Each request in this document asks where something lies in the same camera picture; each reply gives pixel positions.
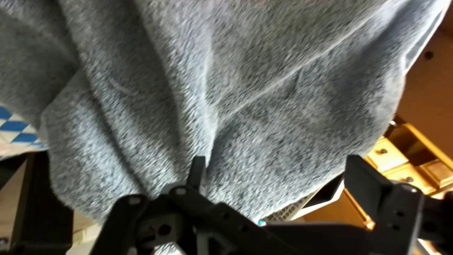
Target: blue and white patterned fabric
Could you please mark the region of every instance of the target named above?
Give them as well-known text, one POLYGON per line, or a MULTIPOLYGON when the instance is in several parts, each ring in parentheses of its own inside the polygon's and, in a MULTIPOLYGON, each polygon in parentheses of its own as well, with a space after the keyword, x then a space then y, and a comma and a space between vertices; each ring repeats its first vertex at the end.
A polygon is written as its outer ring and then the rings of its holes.
POLYGON ((0 105, 0 159, 40 150, 46 146, 33 126, 0 105))

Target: black metal bracket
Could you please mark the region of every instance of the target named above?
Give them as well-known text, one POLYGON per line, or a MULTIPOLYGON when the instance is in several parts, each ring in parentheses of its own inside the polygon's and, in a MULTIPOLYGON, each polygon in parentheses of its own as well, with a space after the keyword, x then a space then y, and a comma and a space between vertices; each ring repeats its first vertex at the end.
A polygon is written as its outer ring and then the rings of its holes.
MULTIPOLYGON (((373 231, 344 224, 261 228, 230 206, 213 204, 200 194, 204 167, 204 159, 196 158, 187 184, 176 186, 156 200, 145 196, 119 200, 92 255, 145 255, 170 243, 187 255, 410 255, 422 223, 434 220, 438 210, 445 210, 431 200, 427 207, 425 196, 418 189, 394 184, 361 158, 351 156, 344 175, 346 186, 374 218, 373 231), (424 220, 427 211, 432 211, 432 217, 424 220)), ((445 233, 439 237, 452 241, 445 233)))

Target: gray fabric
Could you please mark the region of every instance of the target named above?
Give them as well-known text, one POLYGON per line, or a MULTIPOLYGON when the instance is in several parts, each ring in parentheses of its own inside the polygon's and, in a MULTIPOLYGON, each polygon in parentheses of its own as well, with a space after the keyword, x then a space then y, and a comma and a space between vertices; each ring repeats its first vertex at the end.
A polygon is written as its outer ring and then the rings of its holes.
POLYGON ((391 121, 449 0, 3 0, 0 101, 47 142, 58 197, 104 220, 207 156, 258 220, 339 176, 391 121))

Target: black plastic part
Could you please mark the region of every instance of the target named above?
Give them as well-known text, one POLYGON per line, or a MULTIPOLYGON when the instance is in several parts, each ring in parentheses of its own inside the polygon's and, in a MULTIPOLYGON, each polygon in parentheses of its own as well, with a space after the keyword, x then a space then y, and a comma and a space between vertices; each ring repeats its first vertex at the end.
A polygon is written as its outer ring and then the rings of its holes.
POLYGON ((429 240, 442 254, 453 254, 453 193, 443 200, 427 199, 419 238, 429 240))
POLYGON ((344 186, 367 214, 376 220, 394 184, 360 156, 349 156, 344 186))
POLYGON ((206 158, 200 158, 200 156, 194 158, 193 166, 190 167, 190 173, 187 177, 189 187, 200 192, 201 177, 204 175, 206 166, 207 166, 206 158))
POLYGON ((49 165, 47 153, 29 158, 10 254, 66 255, 73 245, 73 210, 54 196, 49 165))
MULTIPOLYGON (((452 223, 445 218, 452 216, 452 197, 442 203, 429 200, 424 210, 425 196, 418 189, 393 184, 359 156, 349 158, 346 186, 374 218, 374 231, 339 224, 261 228, 230 206, 203 197, 203 170, 204 160, 196 159, 187 186, 173 187, 152 201, 142 197, 141 207, 121 200, 92 255, 128 255, 131 250, 145 255, 169 243, 187 255, 410 255, 422 223, 441 216, 439 210, 445 213, 438 221, 452 223)), ((449 227, 439 237, 421 234, 441 238, 443 248, 452 244, 449 227)))
POLYGON ((136 230, 148 206, 145 196, 128 196, 118 200, 91 254, 128 255, 131 250, 135 250, 138 247, 136 230))

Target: knit fabric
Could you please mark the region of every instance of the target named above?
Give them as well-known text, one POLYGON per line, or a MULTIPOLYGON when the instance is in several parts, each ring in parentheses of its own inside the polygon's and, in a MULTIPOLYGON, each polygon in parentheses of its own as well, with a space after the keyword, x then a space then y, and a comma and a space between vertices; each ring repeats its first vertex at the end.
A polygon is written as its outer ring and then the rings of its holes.
POLYGON ((207 156, 203 193, 252 220, 367 153, 449 0, 0 0, 0 104, 53 189, 102 221, 207 156))

